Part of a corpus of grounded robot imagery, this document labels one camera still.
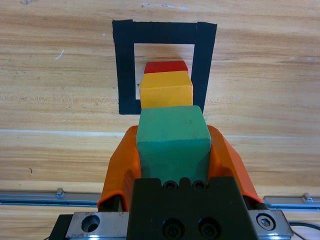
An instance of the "red block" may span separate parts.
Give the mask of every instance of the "red block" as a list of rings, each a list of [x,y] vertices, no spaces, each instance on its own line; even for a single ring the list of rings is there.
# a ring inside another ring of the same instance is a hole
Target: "red block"
[[[185,61],[154,61],[147,62],[144,73],[163,73],[163,72],[176,72],[176,71],[187,71],[188,67]]]

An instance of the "metal plate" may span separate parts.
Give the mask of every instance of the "metal plate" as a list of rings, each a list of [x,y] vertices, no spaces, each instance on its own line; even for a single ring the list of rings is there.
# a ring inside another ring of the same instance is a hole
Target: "metal plate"
[[[129,212],[75,212],[65,237],[69,240],[126,239],[128,220]],[[90,223],[97,228],[91,232],[83,230],[90,229]]]
[[[258,234],[259,240],[290,240],[294,235],[284,213],[281,210],[249,210],[252,223]],[[271,220],[268,225],[263,226],[259,221],[262,216]]]

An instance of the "screw hole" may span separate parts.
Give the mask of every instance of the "screw hole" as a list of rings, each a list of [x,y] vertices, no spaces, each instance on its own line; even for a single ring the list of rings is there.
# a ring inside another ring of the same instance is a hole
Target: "screw hole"
[[[166,181],[164,184],[163,184],[163,187],[165,189],[169,189],[169,190],[173,190],[173,189],[177,189],[178,188],[178,185],[175,181]]]
[[[202,180],[196,180],[192,184],[193,188],[196,190],[202,190],[207,188],[207,184]]]
[[[211,217],[199,221],[199,231],[204,238],[209,240],[218,239],[221,233],[219,224]]]
[[[90,215],[83,219],[81,228],[86,233],[91,233],[99,227],[100,219],[97,215]]]
[[[184,225],[175,218],[165,220],[162,226],[163,235],[168,240],[178,240],[185,232]]]

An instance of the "white scratch mark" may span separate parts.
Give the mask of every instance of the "white scratch mark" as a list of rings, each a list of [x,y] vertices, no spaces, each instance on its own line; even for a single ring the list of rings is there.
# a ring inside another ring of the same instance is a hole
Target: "white scratch mark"
[[[187,7],[187,6],[174,6],[174,5],[169,5],[169,4],[151,4],[151,3],[149,3],[149,2],[141,3],[141,7],[142,7],[142,8],[143,8],[143,6],[189,10],[189,7]]]
[[[6,134],[55,134],[75,137],[123,137],[124,132],[103,132],[103,131],[56,131],[56,130],[24,130],[24,129],[0,129],[0,133]],[[225,138],[248,138],[248,139],[313,139],[318,136],[267,136],[267,135],[224,135]]]
[[[65,50],[62,50],[62,52],[60,53],[60,55],[57,56],[55,59],[59,59],[59,58],[62,56],[62,54],[64,54],[64,51],[65,51]]]
[[[156,5],[159,6],[159,7],[163,7],[163,8],[172,8],[172,9],[175,8],[175,6],[173,6],[173,5],[168,5],[168,4],[156,4]]]
[[[189,10],[190,8],[188,8],[187,6],[178,6],[178,9]]]

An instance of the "cable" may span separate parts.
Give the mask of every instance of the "cable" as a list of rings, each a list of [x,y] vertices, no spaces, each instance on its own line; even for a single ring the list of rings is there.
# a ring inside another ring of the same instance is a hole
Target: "cable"
[[[296,233],[295,231],[293,231],[293,233],[295,235],[297,235],[299,238],[301,238],[302,240],[308,240],[308,239],[304,238],[303,236],[301,236],[300,234]]]
[[[289,221],[290,226],[292,227],[307,227],[320,231],[320,226],[318,224],[304,222],[304,221]]]
[[[312,228],[312,229],[316,229],[316,230],[320,231],[320,225],[310,223],[310,222],[305,222],[305,221],[289,221],[289,225],[291,227],[307,227],[307,228]],[[299,238],[301,238],[302,240],[307,240],[306,238],[304,238],[300,234],[296,233],[295,231],[293,231],[293,233],[295,235],[297,235]]]

